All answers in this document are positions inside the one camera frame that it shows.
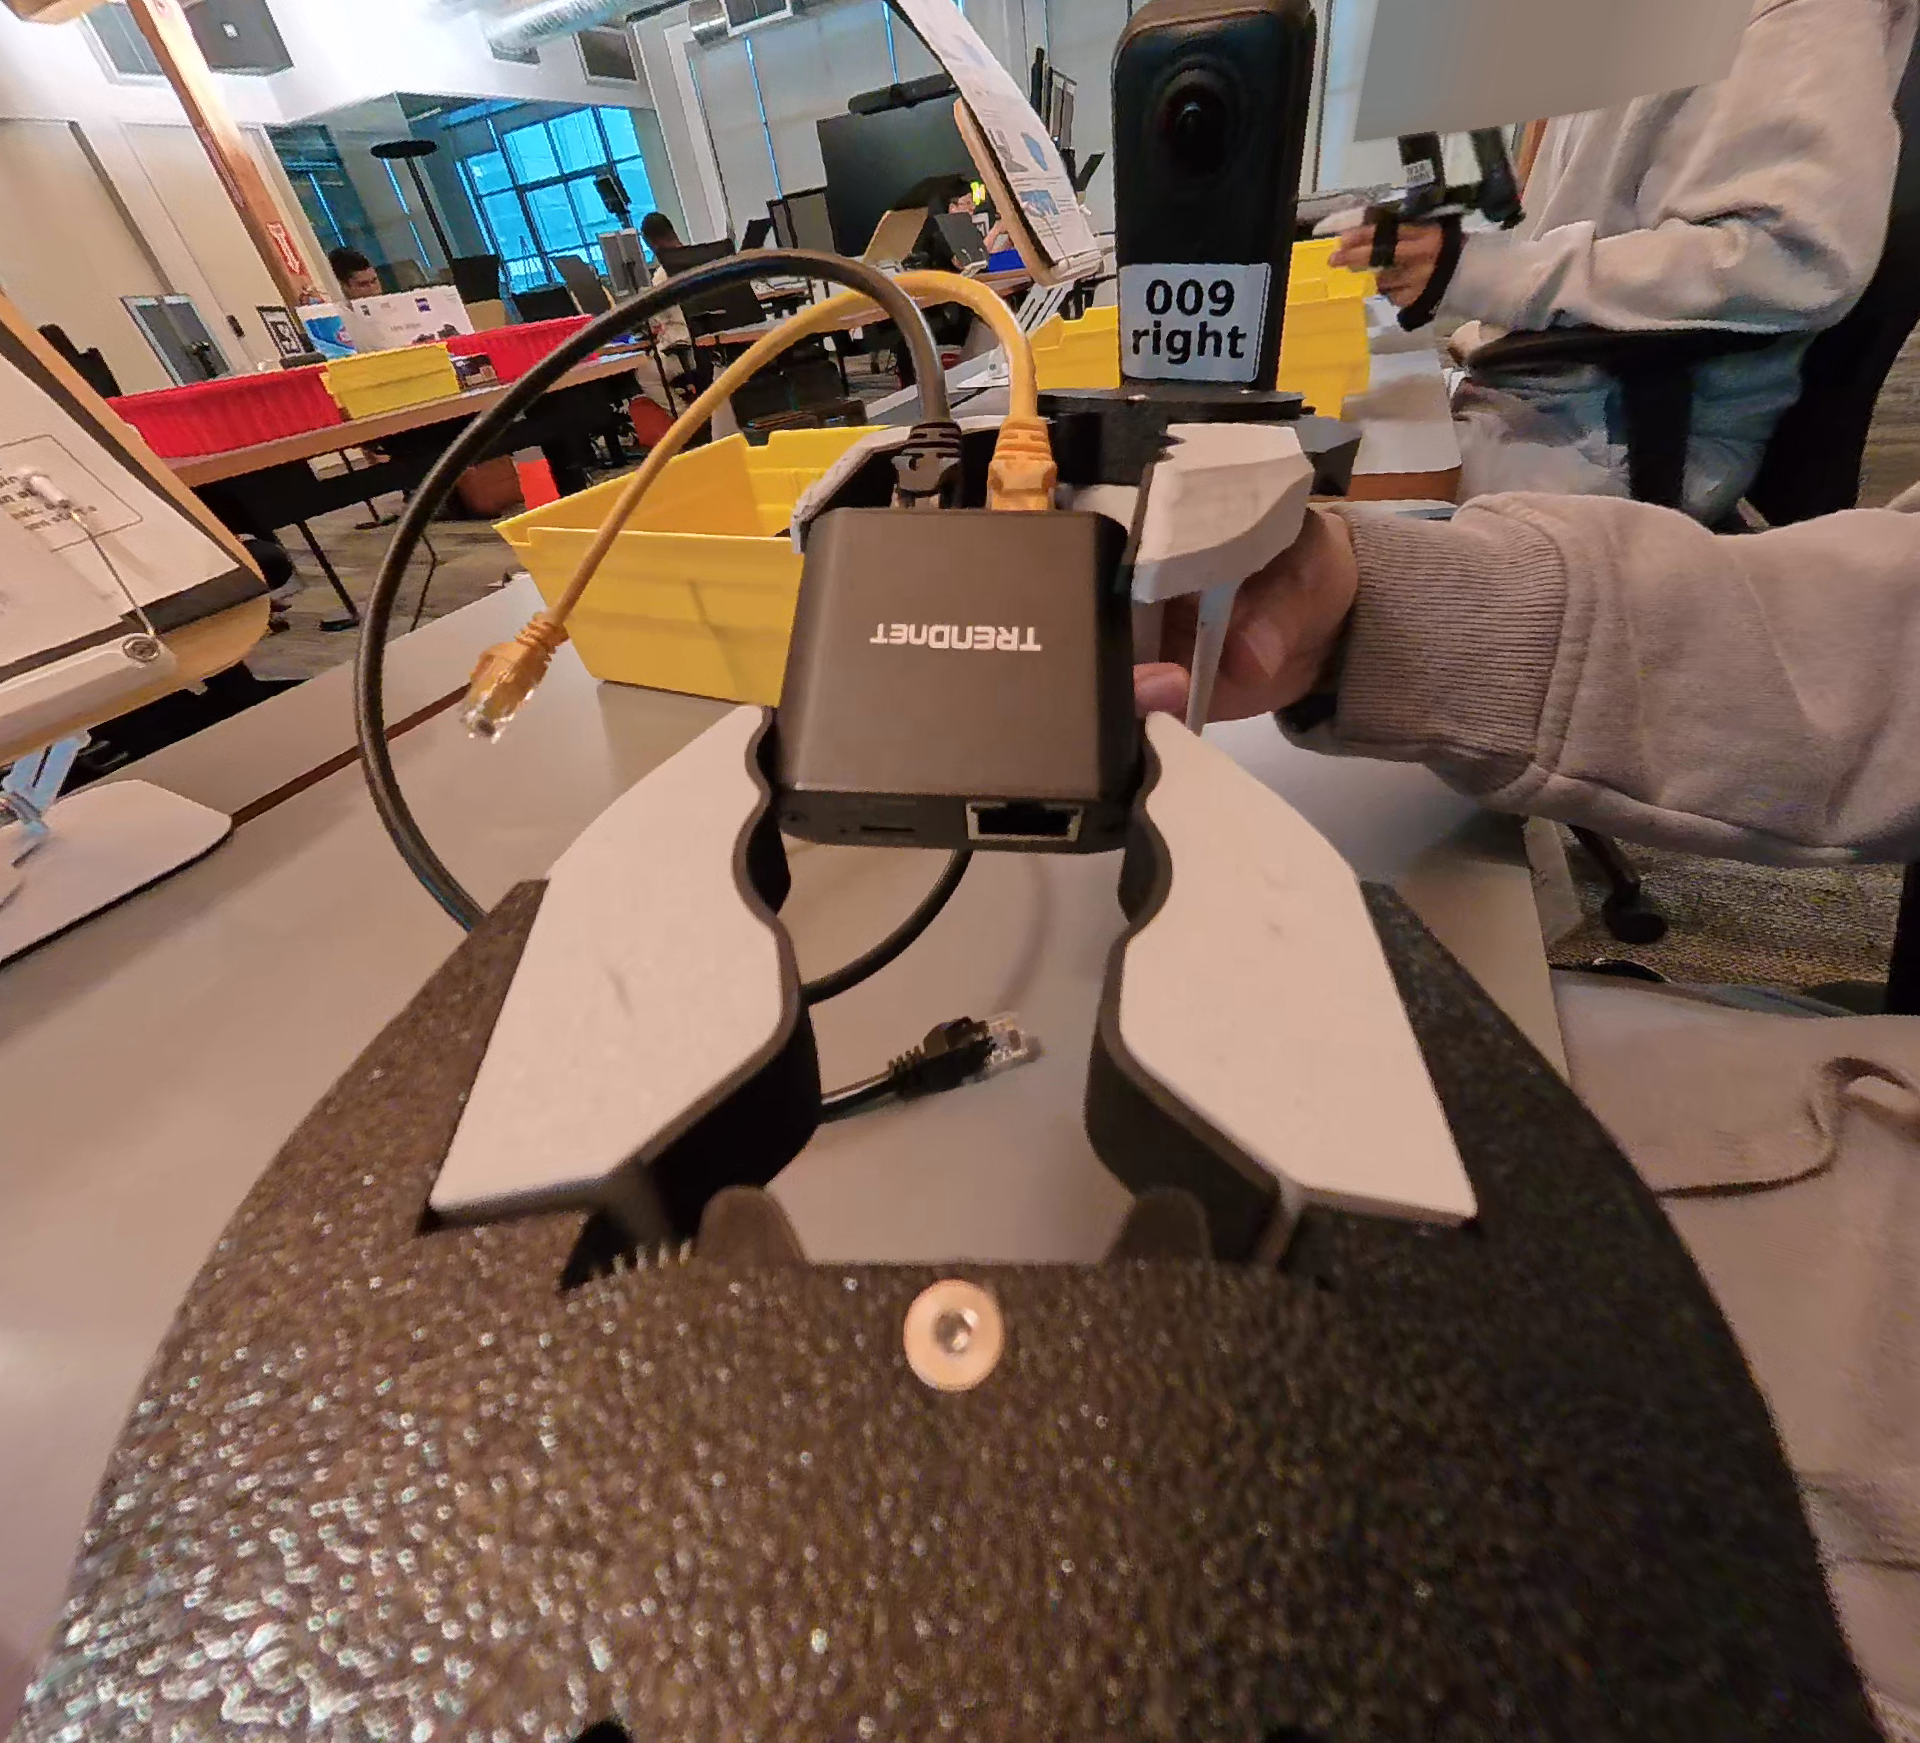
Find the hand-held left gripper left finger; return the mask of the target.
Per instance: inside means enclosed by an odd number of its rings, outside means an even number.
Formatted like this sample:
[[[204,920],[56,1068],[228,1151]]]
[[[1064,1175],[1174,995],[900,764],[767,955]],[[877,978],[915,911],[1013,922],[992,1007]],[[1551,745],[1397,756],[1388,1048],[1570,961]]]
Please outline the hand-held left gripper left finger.
[[[803,1153],[821,1079],[779,918],[770,732],[770,711],[731,711],[549,868],[425,1202],[435,1222],[582,1208],[697,1229],[716,1193]]]

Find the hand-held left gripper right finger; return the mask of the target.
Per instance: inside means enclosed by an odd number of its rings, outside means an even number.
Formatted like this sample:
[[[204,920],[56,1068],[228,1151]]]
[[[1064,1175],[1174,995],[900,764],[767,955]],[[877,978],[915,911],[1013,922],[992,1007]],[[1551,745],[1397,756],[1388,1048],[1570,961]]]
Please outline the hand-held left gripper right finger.
[[[1282,1250],[1306,1208],[1444,1229],[1478,1202],[1361,886],[1282,796],[1176,719],[1144,722],[1123,935],[1084,1124],[1211,1250]]]

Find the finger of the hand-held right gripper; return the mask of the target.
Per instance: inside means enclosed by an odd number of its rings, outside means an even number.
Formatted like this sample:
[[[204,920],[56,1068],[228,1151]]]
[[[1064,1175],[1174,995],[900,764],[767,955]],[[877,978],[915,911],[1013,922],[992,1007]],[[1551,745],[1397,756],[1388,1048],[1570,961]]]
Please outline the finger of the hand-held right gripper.
[[[905,441],[907,427],[868,427],[797,493],[791,507],[788,534],[806,534],[808,525],[819,513],[832,507],[836,499],[846,497],[860,471],[866,469],[873,460],[883,460],[882,474],[886,495],[896,482],[893,456],[905,446]]]
[[[1238,584],[1300,536],[1313,465],[1290,422],[1174,422],[1139,503],[1131,600]]]

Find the black network switch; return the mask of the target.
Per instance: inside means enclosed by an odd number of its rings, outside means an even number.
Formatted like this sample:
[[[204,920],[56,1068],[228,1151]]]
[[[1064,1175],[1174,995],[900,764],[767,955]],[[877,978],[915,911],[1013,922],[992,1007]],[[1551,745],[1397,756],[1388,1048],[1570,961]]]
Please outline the black network switch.
[[[1142,776],[1124,550],[1112,518],[1081,509],[818,518],[775,712],[781,828],[1117,849]]]

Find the person's right forearm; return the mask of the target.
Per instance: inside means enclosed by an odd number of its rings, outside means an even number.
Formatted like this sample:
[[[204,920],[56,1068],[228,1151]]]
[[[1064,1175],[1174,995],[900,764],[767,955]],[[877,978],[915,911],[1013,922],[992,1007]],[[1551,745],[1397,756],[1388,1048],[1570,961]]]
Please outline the person's right forearm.
[[[1918,854],[1918,518],[1716,534],[1618,497],[1342,513],[1358,595],[1277,712],[1479,803],[1773,865]]]

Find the grey desk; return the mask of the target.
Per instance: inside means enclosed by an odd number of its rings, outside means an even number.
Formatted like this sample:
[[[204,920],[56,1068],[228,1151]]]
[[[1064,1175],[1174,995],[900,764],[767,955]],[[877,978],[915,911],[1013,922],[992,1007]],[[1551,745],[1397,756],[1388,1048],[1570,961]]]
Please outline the grey desk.
[[[536,606],[516,578],[390,650],[395,769],[430,842],[485,902],[540,878],[725,711],[598,683],[568,650],[495,745],[470,739],[470,668]],[[4,1737],[112,1442],[207,1250],[461,937],[377,826],[352,729],[352,675],[331,670],[136,764],[226,808],[235,832],[4,967]],[[1427,771],[1323,756],[1265,721],[1209,735],[1355,873],[1397,888],[1564,1071],[1515,822]],[[788,856],[784,924],[808,978],[890,932],[940,868],[890,847]],[[1087,1144],[1082,1090],[1117,861],[992,854],[900,961],[815,1012],[827,1088],[955,1014],[1007,1009],[1042,1054],[821,1131],[772,1187],[810,1256],[1089,1261],[1105,1246],[1121,1193]]]

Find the person's right hand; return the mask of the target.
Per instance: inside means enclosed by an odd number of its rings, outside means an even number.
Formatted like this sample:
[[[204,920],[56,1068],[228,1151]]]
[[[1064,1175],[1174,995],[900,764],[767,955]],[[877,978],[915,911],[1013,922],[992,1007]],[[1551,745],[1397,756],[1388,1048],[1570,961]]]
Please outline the person's right hand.
[[[1310,506],[1295,542],[1235,593],[1209,696],[1209,722],[1271,717],[1326,685],[1358,596],[1346,512]],[[1135,666],[1135,704],[1185,719],[1198,599],[1164,606],[1161,655]]]

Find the large black screen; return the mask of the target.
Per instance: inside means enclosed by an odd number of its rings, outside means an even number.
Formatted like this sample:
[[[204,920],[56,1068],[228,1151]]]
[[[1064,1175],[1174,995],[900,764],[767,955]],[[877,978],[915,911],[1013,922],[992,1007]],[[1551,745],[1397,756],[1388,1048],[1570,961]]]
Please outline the large black screen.
[[[866,250],[883,214],[937,198],[975,170],[953,117],[955,94],[843,113],[815,123],[833,246]]]

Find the red plastic bin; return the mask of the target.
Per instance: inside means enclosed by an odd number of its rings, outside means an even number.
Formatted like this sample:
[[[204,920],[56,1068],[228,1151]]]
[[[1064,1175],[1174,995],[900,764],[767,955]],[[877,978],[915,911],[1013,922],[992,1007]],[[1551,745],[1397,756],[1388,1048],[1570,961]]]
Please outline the red plastic bin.
[[[236,374],[170,390],[117,396],[109,408],[161,460],[224,456],[343,425],[322,363]]]
[[[567,344],[588,325],[587,314],[564,314],[554,319],[516,321],[488,329],[474,329],[445,338],[445,348],[455,368],[479,363],[476,369],[491,381],[506,386],[528,374],[545,356]]]

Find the long background table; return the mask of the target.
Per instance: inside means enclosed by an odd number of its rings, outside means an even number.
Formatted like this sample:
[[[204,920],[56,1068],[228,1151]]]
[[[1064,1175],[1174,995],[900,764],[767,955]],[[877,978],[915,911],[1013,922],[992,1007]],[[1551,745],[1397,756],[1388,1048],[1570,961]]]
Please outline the long background table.
[[[593,440],[615,424],[653,368],[639,350],[577,365],[494,436],[481,460],[534,449],[564,476],[582,474]],[[170,460],[170,469],[231,530],[284,530],[412,491],[455,436],[508,396],[508,386],[464,391],[235,452]]]

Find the person's grey sweatshirt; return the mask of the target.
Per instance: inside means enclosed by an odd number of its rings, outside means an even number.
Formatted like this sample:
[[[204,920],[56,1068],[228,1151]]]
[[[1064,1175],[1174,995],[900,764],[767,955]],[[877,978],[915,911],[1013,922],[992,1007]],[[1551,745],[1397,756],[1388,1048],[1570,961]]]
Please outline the person's grey sweatshirt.
[[[1882,1729],[1918,1720],[1918,1019],[1558,972],[1575,1093],[1770,1404]]]

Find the white stand base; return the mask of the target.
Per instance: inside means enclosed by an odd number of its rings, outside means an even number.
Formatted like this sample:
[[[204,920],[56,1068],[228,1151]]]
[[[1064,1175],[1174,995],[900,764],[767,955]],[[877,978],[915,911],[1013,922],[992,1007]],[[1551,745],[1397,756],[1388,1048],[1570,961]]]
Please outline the white stand base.
[[[192,865],[235,821],[140,778],[62,794],[89,732],[21,755],[2,790],[2,961]]]

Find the black floor lamp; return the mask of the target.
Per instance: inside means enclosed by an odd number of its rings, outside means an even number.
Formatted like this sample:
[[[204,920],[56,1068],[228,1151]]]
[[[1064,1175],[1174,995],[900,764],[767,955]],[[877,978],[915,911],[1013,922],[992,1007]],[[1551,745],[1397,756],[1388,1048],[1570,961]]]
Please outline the black floor lamp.
[[[377,143],[371,147],[371,157],[386,163],[388,166],[404,165],[412,176],[413,188],[419,197],[419,212],[431,228],[434,241],[442,253],[442,261],[448,270],[454,268],[455,250],[444,226],[442,214],[435,205],[435,197],[430,190],[425,173],[422,165],[438,153],[438,143],[430,139],[395,139]]]

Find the wooden support column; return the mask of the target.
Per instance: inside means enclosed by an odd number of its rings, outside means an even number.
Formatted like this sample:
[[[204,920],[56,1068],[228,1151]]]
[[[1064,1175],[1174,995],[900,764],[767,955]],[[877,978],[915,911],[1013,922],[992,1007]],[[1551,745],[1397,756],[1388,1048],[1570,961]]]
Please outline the wooden support column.
[[[299,238],[213,79],[178,0],[122,0],[286,307],[318,298]]]

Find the black wall speaker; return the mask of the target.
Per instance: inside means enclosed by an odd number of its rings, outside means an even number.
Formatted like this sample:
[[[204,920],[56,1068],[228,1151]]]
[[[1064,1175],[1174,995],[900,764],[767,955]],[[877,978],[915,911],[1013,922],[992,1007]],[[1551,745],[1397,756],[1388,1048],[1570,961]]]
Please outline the black wall speaker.
[[[266,0],[181,0],[181,8],[213,72],[264,79],[293,67]]]

